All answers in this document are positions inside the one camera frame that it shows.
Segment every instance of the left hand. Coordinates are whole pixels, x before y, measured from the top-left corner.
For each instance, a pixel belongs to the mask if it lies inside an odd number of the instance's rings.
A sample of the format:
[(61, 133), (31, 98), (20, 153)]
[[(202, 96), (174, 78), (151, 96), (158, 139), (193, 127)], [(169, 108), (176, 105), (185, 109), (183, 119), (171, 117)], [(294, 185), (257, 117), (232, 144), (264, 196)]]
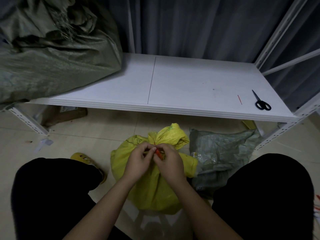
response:
[[(143, 153), (147, 149), (149, 149), (149, 152), (144, 156)], [(128, 158), (122, 178), (127, 179), (134, 185), (148, 170), (156, 149), (155, 145), (146, 141), (137, 145)]]

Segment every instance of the scissors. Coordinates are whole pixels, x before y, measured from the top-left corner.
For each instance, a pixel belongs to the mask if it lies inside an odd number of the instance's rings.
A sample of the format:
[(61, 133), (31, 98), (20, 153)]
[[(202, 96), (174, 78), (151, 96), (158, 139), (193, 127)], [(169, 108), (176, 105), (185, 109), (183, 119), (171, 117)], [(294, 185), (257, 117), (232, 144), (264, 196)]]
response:
[(252, 90), (252, 92), (253, 92), (254, 96), (256, 97), (256, 99), (257, 99), (256, 107), (258, 109), (260, 109), (260, 110), (264, 110), (265, 109), (267, 111), (271, 110), (271, 106), (268, 103), (266, 103), (265, 101), (262, 101), (253, 90)]

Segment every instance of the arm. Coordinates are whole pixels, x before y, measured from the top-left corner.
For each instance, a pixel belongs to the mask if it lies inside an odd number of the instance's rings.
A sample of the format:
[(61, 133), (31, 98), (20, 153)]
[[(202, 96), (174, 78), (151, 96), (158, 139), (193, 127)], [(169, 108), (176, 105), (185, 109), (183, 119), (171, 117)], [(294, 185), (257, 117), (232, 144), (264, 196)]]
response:
[(147, 142), (138, 145), (130, 154), (122, 178), (82, 218), (63, 240), (106, 240), (126, 198), (139, 178), (147, 171), (156, 148)]
[(161, 176), (164, 177), (177, 195), (190, 219), (197, 238), (199, 240), (241, 240), (242, 238), (189, 185), (184, 175), (183, 162), (178, 151), (168, 144), (159, 144), (157, 148), (164, 151), (165, 160), (162, 161), (154, 154), (154, 161)]

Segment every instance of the gray curtain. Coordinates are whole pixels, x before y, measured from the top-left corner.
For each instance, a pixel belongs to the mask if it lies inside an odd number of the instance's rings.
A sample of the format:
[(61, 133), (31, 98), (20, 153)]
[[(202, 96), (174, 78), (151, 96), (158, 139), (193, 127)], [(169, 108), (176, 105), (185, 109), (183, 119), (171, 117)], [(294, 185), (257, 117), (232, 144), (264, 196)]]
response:
[(254, 62), (293, 0), (100, 0), (127, 52)]
[[(308, 0), (270, 54), (267, 71), (320, 48), (320, 0)], [(266, 76), (291, 111), (320, 92), (320, 56)]]

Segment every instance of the white metal shelving unit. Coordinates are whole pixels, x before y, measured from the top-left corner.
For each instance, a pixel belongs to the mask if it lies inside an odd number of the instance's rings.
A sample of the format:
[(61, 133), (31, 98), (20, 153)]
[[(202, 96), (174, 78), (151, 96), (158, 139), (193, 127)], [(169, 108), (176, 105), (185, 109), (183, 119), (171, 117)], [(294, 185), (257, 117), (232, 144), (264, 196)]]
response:
[[(264, 135), (256, 148), (261, 149), (320, 107), (319, 93), (293, 114), (263, 76), (319, 55), (319, 50), (259, 71), (306, 1), (293, 2), (255, 64), (127, 53), (120, 72), (30, 103), (281, 122)], [(252, 90), (271, 105), (270, 111), (256, 108)], [(21, 107), (10, 111), (36, 132), (48, 134)]]

